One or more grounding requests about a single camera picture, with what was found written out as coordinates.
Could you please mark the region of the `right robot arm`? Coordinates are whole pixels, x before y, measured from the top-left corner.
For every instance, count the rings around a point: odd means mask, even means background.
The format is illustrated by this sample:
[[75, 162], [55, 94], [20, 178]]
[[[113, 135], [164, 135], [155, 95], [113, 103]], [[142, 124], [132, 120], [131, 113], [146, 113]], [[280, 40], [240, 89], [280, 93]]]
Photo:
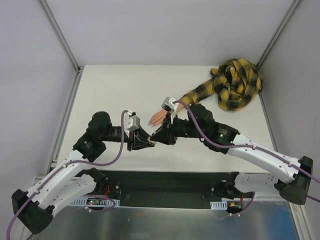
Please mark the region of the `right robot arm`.
[[291, 157], [254, 142], [237, 129], [215, 121], [203, 105], [187, 107], [187, 119], [180, 119], [174, 105], [164, 104], [168, 113], [150, 140], [174, 145], [178, 138], [199, 139], [208, 149], [243, 159], [265, 173], [232, 172], [224, 184], [229, 199], [241, 193], [279, 193], [286, 201], [304, 205], [308, 197], [313, 160]]

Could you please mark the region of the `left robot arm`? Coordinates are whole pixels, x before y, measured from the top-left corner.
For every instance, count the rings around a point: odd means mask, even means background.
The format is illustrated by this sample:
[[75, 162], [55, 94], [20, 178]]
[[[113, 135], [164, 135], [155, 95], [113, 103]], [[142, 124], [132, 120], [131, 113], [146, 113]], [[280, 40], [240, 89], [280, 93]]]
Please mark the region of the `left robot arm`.
[[96, 112], [85, 133], [57, 167], [28, 190], [17, 189], [12, 194], [13, 218], [19, 219], [33, 235], [39, 234], [77, 198], [105, 191], [107, 179], [95, 162], [107, 149], [105, 142], [120, 143], [121, 151], [124, 145], [128, 151], [156, 145], [134, 112], [124, 110], [120, 120], [120, 126], [113, 126], [107, 112]]

